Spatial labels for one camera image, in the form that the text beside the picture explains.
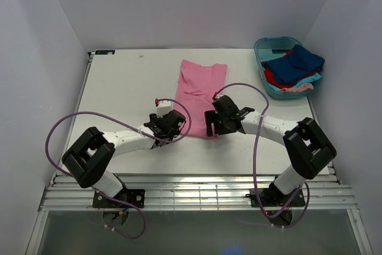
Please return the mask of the pink t shirt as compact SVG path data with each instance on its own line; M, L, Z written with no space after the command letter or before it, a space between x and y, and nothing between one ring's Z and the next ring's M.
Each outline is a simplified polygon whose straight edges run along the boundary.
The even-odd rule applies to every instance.
M182 112L185 106L190 113L191 123L185 123L182 133L190 137L207 137L205 112L213 110L212 98L226 80L227 65L202 66L183 60L180 66L174 109Z

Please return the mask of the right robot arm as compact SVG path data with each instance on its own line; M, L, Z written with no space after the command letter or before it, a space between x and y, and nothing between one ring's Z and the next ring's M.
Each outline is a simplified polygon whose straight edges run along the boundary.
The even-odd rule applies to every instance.
M290 165L263 189L251 189L248 197L254 207L277 207L289 203L303 207L303 194L297 190L314 179L337 155L334 145L312 118L289 121L262 115L251 107L239 109L226 95L217 96L213 110L205 112L207 136L232 133L251 134L285 147Z

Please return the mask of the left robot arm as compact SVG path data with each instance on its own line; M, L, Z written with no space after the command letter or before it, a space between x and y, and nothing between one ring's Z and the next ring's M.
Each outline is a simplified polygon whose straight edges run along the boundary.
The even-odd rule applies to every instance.
M185 114L172 108L173 100L156 101L156 112L138 128L123 122L126 129L105 132L97 127L87 128L64 153L61 161L82 188L93 188L101 197L122 201L128 189L107 167L117 156L137 150L151 150L181 139L185 126L191 126L189 111Z

